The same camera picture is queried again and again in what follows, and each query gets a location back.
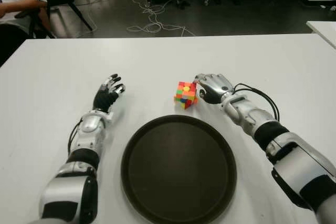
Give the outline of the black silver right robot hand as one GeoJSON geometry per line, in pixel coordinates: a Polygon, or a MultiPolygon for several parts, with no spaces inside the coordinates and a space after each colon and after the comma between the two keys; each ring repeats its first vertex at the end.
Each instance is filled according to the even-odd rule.
{"type": "Polygon", "coordinates": [[[194,82],[200,86],[199,97],[209,104],[220,104],[223,97],[233,94],[233,85],[222,74],[200,73],[194,82]]]}

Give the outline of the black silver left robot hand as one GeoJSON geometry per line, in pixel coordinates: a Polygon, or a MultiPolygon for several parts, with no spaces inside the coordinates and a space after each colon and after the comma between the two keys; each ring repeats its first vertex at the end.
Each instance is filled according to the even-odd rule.
{"type": "Polygon", "coordinates": [[[118,74],[112,74],[105,79],[99,87],[94,100],[92,109],[108,113],[110,107],[116,102],[118,97],[125,91],[125,85],[119,83],[121,77],[118,74]]]}

